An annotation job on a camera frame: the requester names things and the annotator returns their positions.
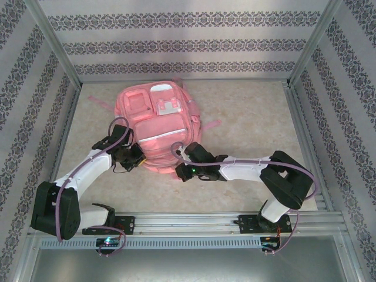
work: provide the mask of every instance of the wire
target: wire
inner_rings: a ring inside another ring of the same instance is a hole
[[[300,213],[299,213],[298,210],[293,210],[293,211],[296,212],[296,222],[295,222],[295,226],[294,226],[293,230],[291,231],[290,235],[288,236],[286,242],[278,250],[269,251],[268,254],[271,253],[271,254],[274,255],[274,254],[278,253],[279,251],[282,251],[282,249],[285,248],[285,246],[287,246],[288,242],[290,242],[291,238],[293,237],[293,234],[296,231],[296,228],[298,227],[299,217],[300,217]]]
[[[305,173],[307,176],[309,176],[313,183],[314,183],[314,190],[312,192],[312,194],[310,194],[309,196],[307,196],[304,200],[309,200],[309,199],[312,199],[318,192],[318,182],[317,182],[317,179],[313,176],[312,173],[310,173],[308,170],[306,169],[302,169],[301,167],[299,166],[295,166],[295,165],[291,165],[289,163],[280,163],[280,162],[272,162],[272,161],[269,161],[269,160],[231,160],[231,161],[226,161],[226,162],[215,162],[215,163],[195,163],[195,162],[190,162],[188,160],[184,160],[184,158],[182,158],[181,156],[179,156],[175,151],[174,151],[174,148],[179,145],[179,146],[184,146],[183,142],[175,142],[171,145],[171,153],[172,155],[181,160],[182,162],[184,162],[185,164],[187,165],[193,165],[193,166],[217,166],[217,165],[232,165],[232,164],[235,164],[235,163],[256,163],[256,164],[268,164],[268,165],[276,165],[276,166],[284,166],[284,167],[289,167],[291,169],[296,169],[300,172],[303,172]],[[269,249],[269,252],[268,253],[272,253],[273,255],[278,253],[279,251],[281,251],[283,248],[285,248],[285,246],[288,244],[288,242],[291,240],[297,226],[298,226],[298,223],[299,223],[299,211],[298,210],[294,210],[297,214],[297,218],[296,218],[296,223],[295,223],[295,226],[293,228],[293,230],[291,231],[289,237],[287,238],[287,241],[283,244],[282,247],[280,247],[278,250],[274,251],[270,248],[266,248],[265,249]]]
[[[177,145],[184,146],[183,142],[175,142],[175,143],[173,143],[171,145],[170,151],[171,151],[172,155],[175,158],[181,160],[182,162],[186,163],[187,165],[193,165],[193,166],[217,166],[217,165],[233,165],[235,163],[256,163],[256,164],[265,164],[265,165],[276,165],[276,166],[289,167],[291,169],[295,169],[295,170],[298,170],[300,172],[305,173],[307,176],[309,176],[312,179],[312,181],[314,183],[314,190],[313,190],[312,194],[310,194],[309,196],[307,196],[304,200],[309,200],[309,199],[313,198],[317,194],[317,192],[318,192],[317,179],[308,170],[303,169],[303,168],[301,168],[299,166],[295,166],[293,164],[291,165],[289,163],[272,162],[270,160],[229,160],[229,161],[226,161],[226,162],[215,162],[215,163],[195,163],[195,162],[190,162],[188,160],[184,160],[184,158],[182,158],[181,156],[179,156],[174,151],[174,147],[176,147]]]
[[[91,162],[92,160],[94,160],[95,158],[101,156],[102,154],[106,153],[108,150],[114,148],[115,146],[117,146],[127,135],[128,131],[129,131],[129,122],[128,120],[125,118],[125,117],[122,117],[122,116],[119,116],[117,117],[116,119],[114,119],[113,121],[111,121],[110,125],[109,125],[109,128],[108,128],[108,135],[110,135],[110,131],[111,131],[111,127],[112,125],[119,119],[122,119],[125,121],[126,123],[126,130],[124,132],[124,134],[122,135],[121,138],[119,138],[118,141],[116,141],[114,144],[110,145],[109,147],[105,148],[104,150],[98,152],[97,154],[95,154],[94,156],[86,159],[83,163],[81,163],[69,176],[68,178],[63,182],[63,185],[60,187],[59,189],[59,192],[58,192],[58,196],[56,198],[56,207],[55,207],[55,223],[56,223],[56,236],[58,238],[58,241],[59,242],[62,242],[63,239],[61,237],[61,232],[60,232],[60,200],[61,200],[61,195],[66,187],[66,185],[71,182],[72,178],[74,177],[74,175],[77,174],[77,172],[79,172],[84,166],[86,166],[89,162]],[[120,248],[118,248],[117,250],[115,250],[113,253],[111,254],[107,254],[106,257],[109,257],[110,255],[112,256],[113,254],[116,254],[118,251],[120,251],[121,249],[124,248],[125,246],[125,233],[123,230],[121,229],[117,229],[117,228],[114,228],[114,227],[109,227],[109,226],[94,226],[94,227],[89,227],[89,228],[96,228],[96,229],[108,229],[108,230],[114,230],[114,231],[117,231],[119,232],[120,234],[123,234],[124,236],[124,242],[123,244],[121,245]],[[101,250],[101,246],[99,247],[99,255],[101,256],[102,253],[100,252]]]
[[[93,229],[107,229],[107,230],[113,230],[113,231],[116,231],[116,232],[119,232],[120,233],[120,236],[119,236],[119,242],[120,242],[120,237],[121,235],[124,236],[124,241],[122,243],[122,245],[120,246],[120,248],[116,249],[115,251],[113,251],[112,253],[110,254],[103,254],[100,252],[100,250],[102,249],[103,246],[105,245],[100,245],[99,248],[98,248],[98,253],[100,256],[105,256],[105,257],[110,257],[110,256],[113,256],[114,254],[120,252],[124,247],[125,247],[125,243],[126,243],[126,236],[125,236],[125,232],[121,229],[117,229],[117,228],[114,228],[114,227],[109,227],[109,226],[92,226],[92,227],[89,227],[89,228],[93,228]]]

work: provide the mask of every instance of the damask pattern stripe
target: damask pattern stripe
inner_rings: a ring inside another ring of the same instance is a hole
[[[13,29],[26,11],[23,0],[9,0],[0,12],[0,50],[3,49]]]
[[[56,31],[224,26],[314,26],[318,11],[186,12],[49,16]]]
[[[25,116],[22,119],[20,129],[17,131],[14,143],[8,153],[8,158],[4,161],[4,168],[1,170],[2,173],[0,175],[0,212],[2,212],[3,205],[6,202],[6,195],[9,194],[9,190],[13,185],[15,173],[18,171],[20,161],[24,156],[26,146],[29,142],[36,119],[41,111],[47,91],[51,85],[53,74],[55,73],[58,64],[59,61],[52,52],[42,72],[39,83],[34,90],[34,94],[32,95],[25,112]]]
[[[249,52],[303,50],[305,39],[219,39],[64,43],[68,55],[160,52]]]
[[[3,129],[3,125],[6,122],[6,117],[9,115],[9,111],[13,108],[15,98],[18,96],[18,92],[21,86],[24,84],[27,74],[34,62],[39,49],[44,41],[44,36],[37,25],[35,25],[31,32],[28,41],[22,48],[22,52],[17,58],[17,62],[11,70],[11,74],[8,76],[8,80],[4,83],[0,94],[0,130]]]
[[[370,0],[345,0],[359,26],[362,27],[372,46],[376,48],[376,9]]]
[[[371,123],[374,124],[374,129],[376,130],[375,86],[371,84],[367,73],[364,71],[358,57],[351,48],[348,39],[345,37],[335,19],[329,24],[326,34],[337,52],[337,55],[347,72],[347,76],[350,78],[352,86],[357,91],[360,101],[362,102],[364,109],[366,109],[366,113],[370,118]]]
[[[25,188],[23,188],[22,196],[19,199],[17,212],[14,214],[14,219],[12,220],[11,228],[8,232],[9,235],[5,240],[5,247],[2,249],[2,256],[0,258],[0,281],[6,281],[6,278],[10,272],[15,251],[22,235],[22,229],[24,228],[25,220],[27,219],[29,213],[35,189],[39,183],[39,176],[41,175],[43,164],[51,145],[53,132],[56,128],[56,124],[58,122],[70,84],[70,80],[65,74],[56,94],[51,112],[48,116],[48,121],[45,125],[41,141],[39,142],[39,146],[36,150],[32,167],[30,168],[30,172],[28,174],[28,181],[25,183]]]
[[[184,72],[289,72],[295,62],[109,63],[75,65],[79,75]]]
[[[342,126],[344,136],[346,137],[355,162],[359,167],[362,179],[365,182],[365,187],[368,189],[368,194],[373,199],[373,204],[376,205],[376,169],[373,167],[373,162],[370,160],[362,138],[357,132],[357,127],[351,117],[350,111],[347,109],[345,99],[342,98],[340,89],[334,80],[333,74],[330,71],[328,63],[326,62],[320,48],[317,48],[312,54],[312,60],[315,63],[321,80],[328,92],[328,97],[333,105],[333,109],[338,117],[338,121]]]
[[[372,237],[370,232],[367,230],[367,225],[364,223],[364,216],[361,212],[359,202],[354,196],[354,191],[350,181],[348,180],[348,175],[345,167],[343,166],[341,155],[338,152],[337,144],[334,141],[333,134],[331,133],[328,121],[325,117],[324,111],[321,108],[320,101],[318,101],[316,90],[307,70],[305,70],[301,74],[300,80],[304,86],[305,94],[309,99],[318,129],[321,133],[321,137],[323,139],[328,157],[330,159],[330,163],[332,165],[332,169],[334,171],[334,176],[337,179],[340,192],[343,195],[344,204],[348,209],[350,220],[354,225],[357,239],[360,242],[360,247],[363,250],[362,254],[367,260],[368,265],[370,266],[370,273],[372,278],[376,280],[376,250],[374,249],[374,245],[371,242]]]

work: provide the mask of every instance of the pink backpack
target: pink backpack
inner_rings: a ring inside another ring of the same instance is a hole
[[[182,87],[171,81],[136,85],[117,97],[115,116],[123,116],[134,130],[142,148],[144,167],[159,173],[174,173],[178,161],[170,152],[174,142],[185,145],[200,142],[200,111],[196,102]]]

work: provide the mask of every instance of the backpack zipper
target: backpack zipper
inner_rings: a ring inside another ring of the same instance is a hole
[[[161,138],[161,137],[165,137],[165,136],[168,136],[168,135],[172,135],[172,134],[180,133],[180,132],[184,132],[184,131],[186,131],[185,128],[174,130],[174,131],[170,131],[170,132],[166,132],[166,133],[161,134],[161,135],[157,135],[157,136],[153,136],[153,137],[141,139],[141,140],[138,141],[138,143],[142,143],[142,142],[146,142],[146,141],[150,141],[150,140],[155,140],[155,139],[158,139],[158,138]]]

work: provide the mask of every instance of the metal frame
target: metal frame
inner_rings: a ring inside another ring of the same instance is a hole
[[[239,226],[233,223],[240,214],[254,213],[118,213],[135,216],[135,233],[127,236],[130,249],[258,248],[260,237],[275,236],[240,234]],[[295,223],[297,217],[290,214],[290,219]],[[294,236],[333,236],[347,281],[364,281],[341,212],[302,211]],[[95,249],[94,242],[98,237],[106,236],[78,233],[73,239],[58,243],[54,236],[30,228],[14,281],[31,280],[40,249]]]
[[[60,40],[58,39],[58,36],[53,30],[53,27],[48,21],[48,18],[42,10],[39,1],[24,0],[24,2],[25,5],[28,7],[30,13],[34,17],[39,28],[43,32],[43,35],[45,36],[49,46],[54,51],[56,57],[59,59],[59,62],[62,64],[66,74],[69,76],[69,79],[72,81],[72,83],[75,84],[75,88],[80,88],[82,86],[82,82],[79,79],[77,71],[71,63],[71,60],[69,60],[63,45],[61,44]]]
[[[296,80],[299,79],[299,76],[303,72],[308,60],[311,57],[311,54],[318,45],[322,35],[328,28],[341,3],[342,0],[329,0],[288,79],[290,85],[294,85]]]

